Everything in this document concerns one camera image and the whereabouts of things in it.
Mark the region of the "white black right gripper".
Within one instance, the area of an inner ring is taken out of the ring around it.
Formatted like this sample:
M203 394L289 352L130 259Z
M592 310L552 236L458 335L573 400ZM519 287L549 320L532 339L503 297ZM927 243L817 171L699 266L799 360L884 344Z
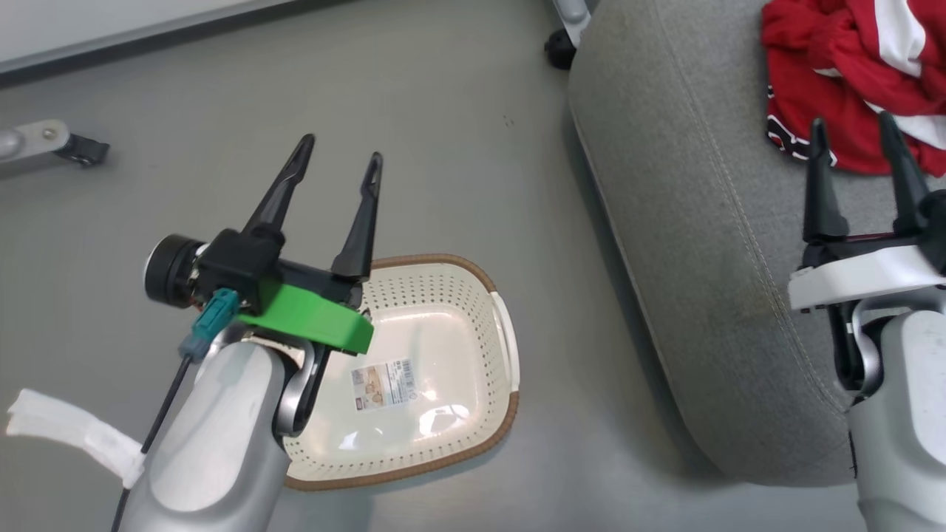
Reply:
M800 269L787 285L792 310L874 299L944 284L944 272L920 250L927 218L920 205L929 195L925 175L890 112L879 113L879 137L890 166L896 219L892 233L848 238L832 185L832 157L824 119L811 122L806 169Z

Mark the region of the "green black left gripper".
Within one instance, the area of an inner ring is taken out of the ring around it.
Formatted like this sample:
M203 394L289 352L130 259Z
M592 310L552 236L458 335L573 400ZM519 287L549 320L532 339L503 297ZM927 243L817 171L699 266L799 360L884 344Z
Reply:
M243 238L253 249L280 249L288 206L298 184L303 182L316 144L314 134L305 134L278 172L262 201L243 229ZM351 355L368 353L374 326L361 313L362 287L370 277L378 203L381 195L383 155L374 152L359 186L361 203L342 250L331 272L281 260L282 283L273 301L260 316L237 314L237 319L264 329L291 335L331 350Z

